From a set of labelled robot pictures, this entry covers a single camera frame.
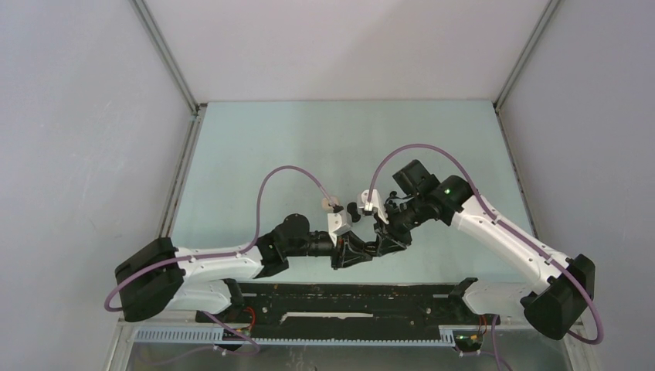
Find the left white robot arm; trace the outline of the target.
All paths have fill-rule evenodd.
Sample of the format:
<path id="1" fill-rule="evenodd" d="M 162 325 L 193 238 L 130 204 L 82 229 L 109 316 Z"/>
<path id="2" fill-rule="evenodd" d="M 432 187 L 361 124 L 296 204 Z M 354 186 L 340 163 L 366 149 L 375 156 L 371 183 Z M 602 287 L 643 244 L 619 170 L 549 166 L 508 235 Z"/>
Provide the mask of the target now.
<path id="1" fill-rule="evenodd" d="M 207 311 L 226 322 L 244 312 L 237 281 L 271 277 L 289 267 L 291 257 L 329 257 L 335 270 L 368 262 L 373 242 L 351 231 L 336 238 L 311 231 L 308 219 L 290 214 L 253 247 L 209 249 L 175 247 L 159 237 L 115 269 L 121 311 L 127 322 L 141 322 L 163 311 Z"/>

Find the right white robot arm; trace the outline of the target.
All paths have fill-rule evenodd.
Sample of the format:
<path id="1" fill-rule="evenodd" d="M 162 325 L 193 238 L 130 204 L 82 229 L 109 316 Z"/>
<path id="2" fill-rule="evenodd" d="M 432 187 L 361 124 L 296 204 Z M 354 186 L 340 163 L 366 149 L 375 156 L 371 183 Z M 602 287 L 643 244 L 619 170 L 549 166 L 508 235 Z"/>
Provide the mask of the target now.
<path id="1" fill-rule="evenodd" d="M 449 303 L 454 320 L 517 316 L 550 339 L 569 334 L 594 297 L 596 266 L 587 256 L 571 258 L 537 240 L 497 213 L 483 196 L 476 197 L 469 182 L 457 175 L 440 181 L 413 160 L 393 178 L 408 201 L 388 205 L 376 189 L 366 189 L 357 200 L 359 208 L 375 215 L 382 239 L 407 247 L 413 229 L 441 221 L 481 242 L 524 277 L 522 284 L 462 281 Z"/>

